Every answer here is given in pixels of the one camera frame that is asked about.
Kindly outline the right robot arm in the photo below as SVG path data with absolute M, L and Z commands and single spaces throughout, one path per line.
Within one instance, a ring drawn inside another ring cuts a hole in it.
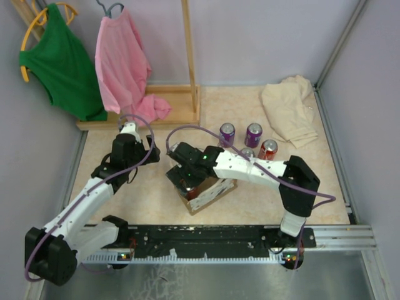
M 301 240 L 301 231 L 313 210 L 320 180 L 300 157 L 267 161 L 217 146 L 208 146 L 202 151 L 186 142 L 175 144 L 167 150 L 167 155 L 176 165 L 166 176 L 182 192 L 198 187 L 209 178 L 246 181 L 277 190 L 284 207 L 279 240 L 289 248 Z

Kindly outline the red Coca-Cola can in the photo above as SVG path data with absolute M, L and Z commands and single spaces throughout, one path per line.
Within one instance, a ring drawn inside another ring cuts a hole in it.
M 277 142 L 273 139 L 267 139 L 261 144 L 258 158 L 267 161 L 272 161 L 277 152 L 278 152 Z

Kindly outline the brown canvas bag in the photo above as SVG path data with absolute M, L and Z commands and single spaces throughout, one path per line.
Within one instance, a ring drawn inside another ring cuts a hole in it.
M 225 195 L 235 190 L 238 186 L 236 179 L 217 179 L 209 177 L 198 186 L 200 192 L 199 196 L 192 201 L 188 201 L 185 198 L 188 187 L 183 185 L 179 187 L 167 174 L 166 176 L 174 185 L 175 191 L 191 216 L 206 209 Z

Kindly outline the purple soda can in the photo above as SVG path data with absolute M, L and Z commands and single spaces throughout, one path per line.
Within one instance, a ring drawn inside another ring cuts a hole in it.
M 229 148 L 234 144 L 236 129 L 230 122 L 225 122 L 219 128 L 219 144 L 223 148 Z
M 249 157 L 249 158 L 255 158 L 256 157 L 254 150 L 249 148 L 249 147 L 242 148 L 241 149 L 241 153 L 243 155 L 245 155 L 246 157 Z

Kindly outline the silver-top can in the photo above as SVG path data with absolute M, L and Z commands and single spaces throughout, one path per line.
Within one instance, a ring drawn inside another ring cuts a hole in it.
M 193 199 L 196 199 L 199 196 L 199 193 L 200 192 L 198 187 L 187 188 L 185 198 L 188 201 L 192 201 Z

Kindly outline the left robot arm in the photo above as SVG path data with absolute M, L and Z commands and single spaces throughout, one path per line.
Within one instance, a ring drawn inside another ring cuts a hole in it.
M 91 254 L 110 244 L 123 248 L 129 243 L 128 224 L 118 217 L 107 216 L 88 231 L 83 231 L 83 227 L 129 182 L 131 171 L 159 161 L 154 134 L 150 133 L 146 139 L 149 149 L 144 148 L 135 129 L 123 129 L 114 138 L 111 152 L 103 157 L 76 198 L 43 228 L 32 227 L 26 233 L 24 276 L 27 281 L 47 280 L 62 286 Z

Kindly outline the purple Fanta can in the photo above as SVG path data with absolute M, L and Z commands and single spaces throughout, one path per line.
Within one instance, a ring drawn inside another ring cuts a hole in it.
M 255 122 L 251 123 L 246 129 L 245 146 L 248 148 L 258 147 L 262 134 L 262 126 Z

